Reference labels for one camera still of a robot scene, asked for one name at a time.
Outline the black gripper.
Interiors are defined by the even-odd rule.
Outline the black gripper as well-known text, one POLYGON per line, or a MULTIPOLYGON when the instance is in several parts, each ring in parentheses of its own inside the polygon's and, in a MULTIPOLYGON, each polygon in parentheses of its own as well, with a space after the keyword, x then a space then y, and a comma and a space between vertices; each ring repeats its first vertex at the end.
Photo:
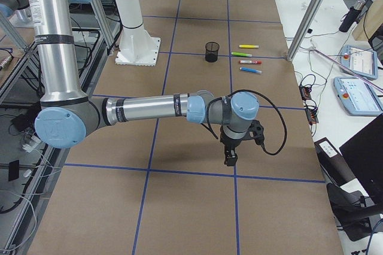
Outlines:
POLYGON ((242 139, 233 139, 224 132, 220 134, 220 142, 224 145, 224 164, 226 166, 235 166, 238 160, 238 155, 235 153, 235 148, 239 146, 242 139))

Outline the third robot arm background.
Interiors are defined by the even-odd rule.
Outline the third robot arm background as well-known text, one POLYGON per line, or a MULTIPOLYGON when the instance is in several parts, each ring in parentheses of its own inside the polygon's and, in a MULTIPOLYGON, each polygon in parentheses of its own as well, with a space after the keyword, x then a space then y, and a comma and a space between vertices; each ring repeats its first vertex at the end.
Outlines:
POLYGON ((1 0, 1 13, 17 28, 33 28, 29 0, 1 0))

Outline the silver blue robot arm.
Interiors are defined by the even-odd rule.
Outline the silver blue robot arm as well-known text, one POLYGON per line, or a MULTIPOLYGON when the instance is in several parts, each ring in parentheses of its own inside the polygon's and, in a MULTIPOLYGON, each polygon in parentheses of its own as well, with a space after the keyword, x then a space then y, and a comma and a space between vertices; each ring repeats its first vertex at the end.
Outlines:
POLYGON ((206 128, 213 124, 220 126, 217 139, 224 145, 227 166, 236 164, 235 149, 242 141, 264 144, 263 126, 256 120, 259 102, 249 90, 219 98, 201 90, 146 98, 91 100, 80 86, 69 2, 29 0, 45 91, 34 126, 44 143, 59 149, 71 148, 105 126, 185 117, 206 128))

